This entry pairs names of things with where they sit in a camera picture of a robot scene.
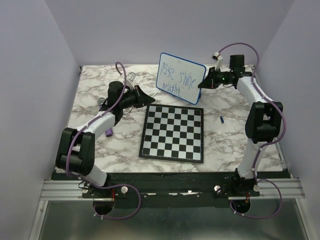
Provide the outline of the blue framed whiteboard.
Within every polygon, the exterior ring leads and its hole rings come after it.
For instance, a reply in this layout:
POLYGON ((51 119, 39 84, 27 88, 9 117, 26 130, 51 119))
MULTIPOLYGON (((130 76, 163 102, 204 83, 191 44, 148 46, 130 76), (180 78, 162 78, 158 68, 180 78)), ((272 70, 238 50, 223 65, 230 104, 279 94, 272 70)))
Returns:
POLYGON ((155 85, 159 90, 196 105, 201 95, 198 85, 204 80, 206 72, 203 64, 162 52, 155 85))

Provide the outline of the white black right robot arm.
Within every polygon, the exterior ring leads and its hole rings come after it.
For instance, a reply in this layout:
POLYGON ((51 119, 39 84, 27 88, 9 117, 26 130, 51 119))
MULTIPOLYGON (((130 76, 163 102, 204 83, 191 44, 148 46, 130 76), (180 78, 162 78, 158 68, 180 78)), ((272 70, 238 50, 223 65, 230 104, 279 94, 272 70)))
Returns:
POLYGON ((217 196, 241 196, 257 189, 257 171, 262 152, 273 144, 281 129, 283 104, 269 99, 258 86, 254 73, 246 71, 244 55, 232 55, 229 71, 221 71, 223 57, 219 52, 212 55, 215 65, 208 70, 200 89, 216 89, 220 85, 232 85, 251 106, 246 123, 246 149, 241 163, 230 182, 214 187, 217 196))

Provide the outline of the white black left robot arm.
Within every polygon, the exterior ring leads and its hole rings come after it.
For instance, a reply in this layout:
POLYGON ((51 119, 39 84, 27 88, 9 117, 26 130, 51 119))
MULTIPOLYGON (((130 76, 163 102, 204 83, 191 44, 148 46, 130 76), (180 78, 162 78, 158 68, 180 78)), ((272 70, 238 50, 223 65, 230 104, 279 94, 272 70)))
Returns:
POLYGON ((148 106, 155 99, 138 86, 128 87, 120 81, 108 85, 107 99, 95 117, 77 128, 67 127, 62 131, 55 166, 91 183, 93 191, 101 198, 107 197, 111 185, 108 174, 95 165, 97 139, 108 129, 116 126, 123 117, 124 109, 148 106))

